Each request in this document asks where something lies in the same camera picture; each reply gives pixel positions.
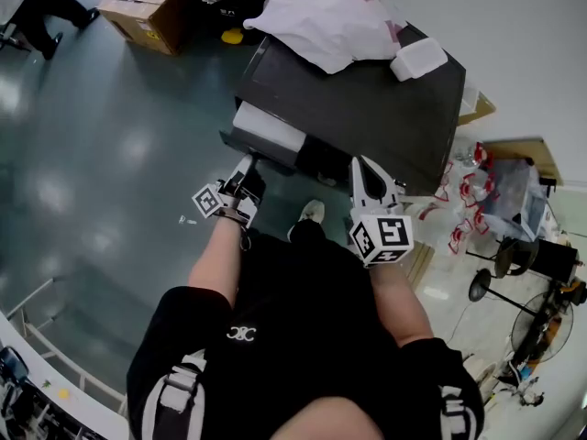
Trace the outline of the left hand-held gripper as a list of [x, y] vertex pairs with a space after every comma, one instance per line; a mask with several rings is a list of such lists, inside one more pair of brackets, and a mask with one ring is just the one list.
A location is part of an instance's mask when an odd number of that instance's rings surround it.
[[207, 184], [192, 196], [204, 218], [229, 218], [249, 228], [258, 212], [266, 183], [256, 170], [257, 159], [245, 155], [228, 180]]

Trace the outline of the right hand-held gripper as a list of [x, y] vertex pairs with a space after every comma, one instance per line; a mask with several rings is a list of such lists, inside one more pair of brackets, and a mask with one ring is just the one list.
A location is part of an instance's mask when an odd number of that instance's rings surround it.
[[[378, 163], [365, 156], [352, 159], [350, 183], [354, 207], [397, 203], [395, 179]], [[397, 206], [351, 210], [349, 238], [364, 267], [396, 263], [414, 249], [412, 218], [406, 214], [397, 214], [396, 209]]]

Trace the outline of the person's left forearm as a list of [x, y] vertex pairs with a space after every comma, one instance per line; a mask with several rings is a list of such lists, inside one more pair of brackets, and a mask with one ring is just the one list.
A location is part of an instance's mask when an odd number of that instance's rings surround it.
[[195, 262], [188, 279], [193, 288], [221, 294], [231, 307], [238, 292], [241, 261], [241, 227], [235, 221], [220, 217], [201, 257]]

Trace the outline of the person's right forearm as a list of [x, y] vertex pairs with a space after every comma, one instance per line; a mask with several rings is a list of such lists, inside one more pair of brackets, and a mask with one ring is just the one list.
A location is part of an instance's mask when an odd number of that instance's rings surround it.
[[399, 265], [375, 266], [370, 279], [377, 314], [397, 346], [434, 337], [425, 309]]

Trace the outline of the brown cardboard piece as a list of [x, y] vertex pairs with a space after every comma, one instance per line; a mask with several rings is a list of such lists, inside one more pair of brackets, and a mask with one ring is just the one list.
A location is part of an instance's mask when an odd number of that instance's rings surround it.
[[489, 116], [496, 111], [495, 105], [487, 98], [483, 92], [479, 92], [477, 103], [474, 112], [467, 115], [460, 115], [458, 119], [458, 127], [468, 125], [481, 118]]

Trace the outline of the person's white shoe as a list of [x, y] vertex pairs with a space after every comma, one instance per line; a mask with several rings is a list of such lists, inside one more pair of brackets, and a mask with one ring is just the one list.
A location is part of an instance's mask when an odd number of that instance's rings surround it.
[[322, 222], [325, 218], [325, 211], [326, 211], [326, 207], [323, 202], [321, 202], [319, 200], [311, 200], [303, 208], [303, 210], [299, 216], [298, 221], [301, 221], [304, 219], [311, 219], [311, 220], [314, 220], [322, 225]]

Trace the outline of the person's black trousers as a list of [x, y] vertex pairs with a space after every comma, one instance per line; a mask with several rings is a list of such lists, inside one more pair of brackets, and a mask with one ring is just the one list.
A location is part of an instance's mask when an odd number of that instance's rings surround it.
[[304, 219], [290, 229], [288, 240], [295, 245], [315, 245], [326, 241], [327, 237], [320, 223]]

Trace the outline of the flat cardboard sheet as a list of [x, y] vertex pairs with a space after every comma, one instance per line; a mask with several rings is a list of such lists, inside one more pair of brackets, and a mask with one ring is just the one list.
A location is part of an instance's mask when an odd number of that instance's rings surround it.
[[434, 257], [435, 250], [425, 244], [415, 242], [414, 248], [404, 258], [400, 266], [411, 285], [415, 290], [426, 274], [427, 268]]

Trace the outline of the clear plastic-wrapped package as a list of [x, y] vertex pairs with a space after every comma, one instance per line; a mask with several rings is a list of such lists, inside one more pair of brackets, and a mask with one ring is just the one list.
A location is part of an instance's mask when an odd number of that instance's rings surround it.
[[482, 202], [482, 215], [496, 235], [534, 242], [547, 198], [530, 158], [497, 159], [492, 169], [494, 189]]

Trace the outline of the black round stool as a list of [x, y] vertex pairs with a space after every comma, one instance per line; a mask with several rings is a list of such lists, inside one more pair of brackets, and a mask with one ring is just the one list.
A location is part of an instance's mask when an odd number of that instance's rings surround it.
[[539, 240], [528, 242], [511, 237], [505, 237], [499, 242], [497, 251], [490, 257], [466, 251], [466, 254], [481, 260], [493, 263], [493, 279], [502, 279], [505, 276], [519, 276], [530, 269], [536, 260], [539, 251]]

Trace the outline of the person's black shirt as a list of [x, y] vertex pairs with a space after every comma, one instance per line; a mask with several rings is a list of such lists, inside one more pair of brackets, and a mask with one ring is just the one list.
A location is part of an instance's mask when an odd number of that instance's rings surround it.
[[384, 440], [477, 440], [484, 409], [462, 357], [438, 338], [398, 346], [369, 273], [347, 249], [257, 236], [237, 298], [187, 286], [163, 294], [127, 374], [136, 440], [154, 387], [202, 352], [202, 440], [270, 440], [310, 402], [357, 404]]

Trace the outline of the white plastic bag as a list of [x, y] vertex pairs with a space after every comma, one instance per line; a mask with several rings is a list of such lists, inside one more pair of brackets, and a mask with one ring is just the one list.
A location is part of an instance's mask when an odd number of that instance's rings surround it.
[[271, 35], [327, 74], [354, 61], [389, 61], [407, 26], [398, 8], [383, 0], [269, 0], [245, 29]]

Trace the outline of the low cardboard box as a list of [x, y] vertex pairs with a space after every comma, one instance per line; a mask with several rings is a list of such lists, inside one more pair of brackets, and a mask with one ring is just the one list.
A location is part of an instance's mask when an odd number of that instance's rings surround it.
[[126, 41], [167, 55], [194, 33], [195, 0], [103, 0], [98, 10]]

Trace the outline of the black box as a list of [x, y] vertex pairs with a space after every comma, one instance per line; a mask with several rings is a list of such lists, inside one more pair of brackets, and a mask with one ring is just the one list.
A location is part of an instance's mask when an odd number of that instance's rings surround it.
[[539, 239], [539, 247], [532, 269], [557, 281], [568, 281], [574, 276], [579, 261], [578, 250]]

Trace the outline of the black floor fan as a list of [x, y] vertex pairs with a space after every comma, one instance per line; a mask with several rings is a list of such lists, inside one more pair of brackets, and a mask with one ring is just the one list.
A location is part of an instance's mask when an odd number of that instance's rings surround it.
[[546, 291], [529, 300], [510, 335], [513, 363], [535, 366], [555, 357], [570, 337], [573, 316], [572, 304], [560, 291]]

